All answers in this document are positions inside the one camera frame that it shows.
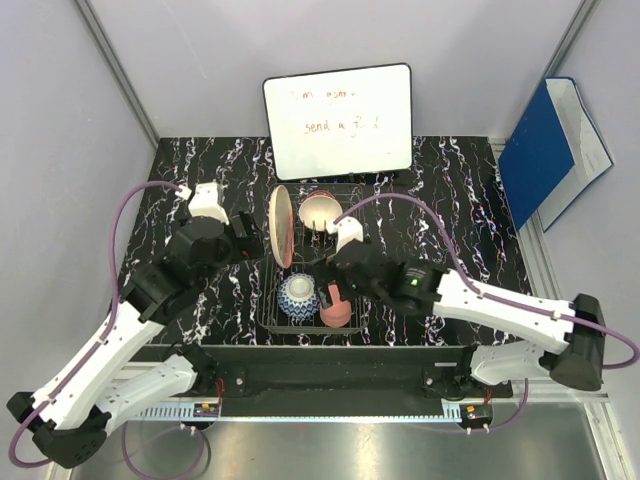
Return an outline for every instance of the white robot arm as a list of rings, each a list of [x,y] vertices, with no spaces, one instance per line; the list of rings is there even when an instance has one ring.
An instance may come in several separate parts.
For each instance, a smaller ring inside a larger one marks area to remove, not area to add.
[[[524,341],[470,347],[469,364],[462,367],[468,371],[462,375],[485,385],[550,376],[571,388],[600,389],[604,335],[561,318],[576,316],[604,326],[595,298],[548,300],[471,281],[477,287],[474,291],[456,270],[421,260],[386,258],[363,242],[362,226],[355,218],[332,224],[330,233],[337,233],[337,253],[314,266],[324,308],[331,305],[327,287],[335,283],[344,300],[363,295],[382,301],[396,313],[437,315],[509,332]],[[536,312],[540,309],[553,314],[543,316]]]
[[[65,468],[91,457],[122,423],[146,407],[172,395],[211,394],[217,365],[197,345],[181,349],[152,370],[118,386],[111,380],[131,357],[155,337],[178,313],[193,305],[216,268],[263,255],[259,230],[248,214],[228,218],[220,206],[215,183],[196,187],[190,199],[190,219],[181,224],[167,246],[137,269],[122,292],[115,324],[102,341],[104,322],[71,362],[36,392],[19,392],[8,408],[20,423],[29,422],[40,451]],[[331,305],[328,286],[336,283],[343,299],[364,295],[394,308],[399,314],[439,315],[486,325],[524,339],[499,346],[470,347],[460,376],[484,385],[550,375],[564,385],[597,390],[601,383],[604,335],[581,329],[560,318],[581,316],[603,325],[597,300],[578,297],[574,302],[539,299],[473,282],[455,270],[422,260],[397,262],[377,251],[363,238],[357,220],[347,217],[337,226],[337,253],[313,265],[320,301]],[[544,307],[551,317],[497,303],[483,295],[500,296],[520,305]],[[81,366],[54,399],[61,379],[77,368],[85,354],[100,347]],[[464,385],[458,385],[464,393]]]
[[[263,256],[261,235],[251,216],[241,212],[229,219],[220,206],[220,193],[216,183],[196,187],[189,201],[191,217],[181,222],[151,262],[132,275],[105,339],[108,320],[51,381],[9,400],[7,407],[20,423],[37,406],[46,404],[28,429],[48,458],[72,468],[91,457],[108,435],[146,407],[172,395],[214,391],[216,363],[197,345],[182,348],[121,385],[110,383],[143,345],[196,302],[205,280],[217,268]],[[78,367],[55,396],[60,382]]]

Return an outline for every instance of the blue and white porcelain vase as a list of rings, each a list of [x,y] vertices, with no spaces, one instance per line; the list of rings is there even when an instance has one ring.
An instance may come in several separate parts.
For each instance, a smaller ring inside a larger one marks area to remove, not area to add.
[[[278,306],[291,318],[306,320],[313,317],[318,311],[313,277],[296,273],[286,278],[278,289]]]

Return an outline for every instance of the marble countertop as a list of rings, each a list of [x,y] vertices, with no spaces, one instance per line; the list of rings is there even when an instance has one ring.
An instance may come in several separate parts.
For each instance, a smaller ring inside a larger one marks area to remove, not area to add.
[[[471,277],[530,293],[487,139],[415,137],[413,155],[413,164],[406,171],[309,182],[358,183],[365,197],[393,191],[421,198],[444,221]],[[268,138],[163,139],[149,178],[186,183],[190,187],[200,182],[221,182],[226,211],[229,214],[250,211],[263,231],[268,231],[269,195],[278,183]],[[177,228],[176,220],[186,216],[185,203],[173,194],[160,189],[145,192],[123,263],[121,284],[128,281],[138,264],[148,261],[165,245]],[[389,255],[418,256],[451,266],[437,229],[426,214],[410,203],[374,202],[365,209],[364,220],[365,234]],[[267,238],[265,248],[269,253]],[[261,261],[245,262],[217,272],[197,304],[185,310],[152,343],[401,346],[498,344],[514,339],[503,332],[459,320],[402,317],[381,304],[370,305],[368,326],[356,334],[271,334],[258,323],[260,297],[264,293],[261,266]]]

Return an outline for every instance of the dish rack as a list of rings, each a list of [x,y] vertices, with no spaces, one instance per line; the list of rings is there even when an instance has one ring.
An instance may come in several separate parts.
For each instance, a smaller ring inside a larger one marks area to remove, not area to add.
[[[284,314],[278,307],[278,288],[282,282],[294,273],[307,273],[311,275],[311,264],[319,258],[335,253],[335,235],[326,232],[316,232],[306,228],[298,216],[300,204],[314,191],[324,190],[331,193],[340,203],[342,211],[362,200],[362,188],[360,185],[349,183],[329,184],[283,184],[289,191],[291,206],[293,207],[293,242],[294,255],[290,268],[279,267],[273,255],[269,254],[262,262],[261,282],[263,295],[260,297],[258,307],[258,323],[276,334],[308,334],[308,335],[348,335],[357,333],[367,326],[365,314],[365,302],[362,298],[351,302],[351,319],[344,327],[327,327],[316,313],[306,320],[292,319]],[[354,212],[353,217],[364,225],[362,210]]]

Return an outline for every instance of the metal floor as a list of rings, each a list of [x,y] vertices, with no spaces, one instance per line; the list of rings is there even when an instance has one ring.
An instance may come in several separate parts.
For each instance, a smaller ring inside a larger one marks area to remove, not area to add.
[[[496,405],[500,421],[514,405]],[[198,440],[172,432],[144,445],[166,423],[131,423],[127,444],[146,475],[172,477],[195,458]],[[207,430],[207,470],[214,479],[604,479],[582,407],[533,404],[512,427],[490,435],[444,434],[425,428],[454,426],[371,424],[219,423]],[[200,469],[205,467],[203,459]],[[73,480],[135,480],[114,433]]]

